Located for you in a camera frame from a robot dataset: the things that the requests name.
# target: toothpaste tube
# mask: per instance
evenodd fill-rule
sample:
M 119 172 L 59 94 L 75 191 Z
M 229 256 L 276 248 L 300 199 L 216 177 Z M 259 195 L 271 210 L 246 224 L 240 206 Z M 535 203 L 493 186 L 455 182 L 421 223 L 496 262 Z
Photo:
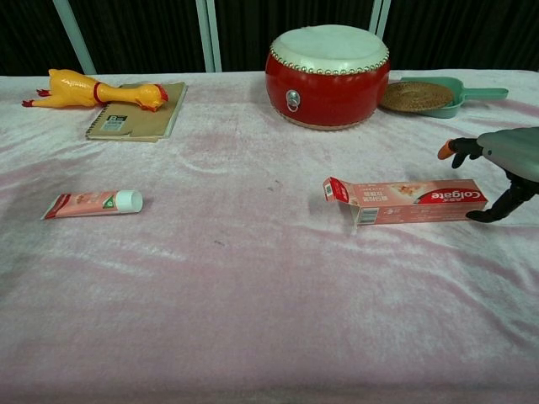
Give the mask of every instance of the toothpaste tube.
M 119 190 L 84 194 L 60 194 L 52 202 L 41 219 L 119 215 L 123 213 L 138 213 L 141 209 L 142 195 L 138 191 Z

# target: notebook label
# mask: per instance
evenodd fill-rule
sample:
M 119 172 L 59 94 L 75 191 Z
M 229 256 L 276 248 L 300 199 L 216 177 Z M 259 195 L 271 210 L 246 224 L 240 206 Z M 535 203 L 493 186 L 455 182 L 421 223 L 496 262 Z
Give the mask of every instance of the notebook label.
M 121 127 L 127 121 L 126 115 L 109 115 L 107 120 L 101 126 L 101 130 L 108 130 L 111 132 L 117 132 L 121 130 Z

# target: orange gripper tip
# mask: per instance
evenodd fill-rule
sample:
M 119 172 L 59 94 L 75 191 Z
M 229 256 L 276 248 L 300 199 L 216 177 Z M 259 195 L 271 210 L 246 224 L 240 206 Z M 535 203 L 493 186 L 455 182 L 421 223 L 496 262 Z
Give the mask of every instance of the orange gripper tip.
M 452 141 L 452 139 L 448 140 L 445 145 L 438 151 L 438 158 L 440 160 L 446 160 L 447 158 L 455 154 L 455 152 L 449 148 L 450 141 Z

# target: black curtain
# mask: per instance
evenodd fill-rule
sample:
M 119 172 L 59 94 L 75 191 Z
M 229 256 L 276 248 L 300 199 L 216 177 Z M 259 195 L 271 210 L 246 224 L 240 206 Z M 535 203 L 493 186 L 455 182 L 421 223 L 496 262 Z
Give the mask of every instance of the black curtain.
M 0 75 L 82 70 L 51 0 L 2 0 L 0 7 Z
M 101 74 L 205 72 L 195 0 L 70 0 Z
M 393 69 L 539 70 L 537 0 L 392 0 Z
M 264 70 L 271 42 L 307 25 L 369 29 L 373 0 L 215 0 L 224 72 Z

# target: white pole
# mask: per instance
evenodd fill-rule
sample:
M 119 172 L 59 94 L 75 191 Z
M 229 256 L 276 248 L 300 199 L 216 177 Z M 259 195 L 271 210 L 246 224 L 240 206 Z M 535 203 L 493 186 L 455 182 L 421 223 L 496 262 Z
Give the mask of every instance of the white pole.
M 382 12 L 380 13 L 380 21 L 378 22 L 378 29 L 376 30 L 376 36 L 381 40 L 384 39 L 384 31 L 386 30 L 387 15 L 389 15 L 390 7 L 391 0 L 383 0 Z
M 84 42 L 83 35 L 81 34 L 81 30 L 78 28 L 77 19 L 75 19 L 73 10 L 69 5 L 69 1 L 53 0 L 53 3 L 56 7 L 58 15 L 60 16 L 61 23 L 63 24 L 64 29 L 67 32 L 67 36 L 69 37 L 71 46 L 75 50 L 78 62 L 83 68 L 84 74 L 97 74 L 97 72 L 95 71 L 95 67 L 93 66 L 92 57 L 88 52 L 88 48 L 86 47 L 86 43 Z
M 372 4 L 371 22 L 369 23 L 369 32 L 376 34 L 378 28 L 378 19 L 380 18 L 380 10 L 382 9 L 382 0 L 374 0 Z
M 221 49 L 219 48 L 219 30 L 217 28 L 216 4 L 214 0 L 206 0 L 208 5 L 208 20 L 210 22 L 211 50 L 216 72 L 222 72 Z
M 213 60 L 210 22 L 208 21 L 208 7 L 205 0 L 196 0 L 196 13 L 199 16 L 200 40 L 202 41 L 205 70 L 208 73 L 212 73 L 216 70 L 216 66 Z

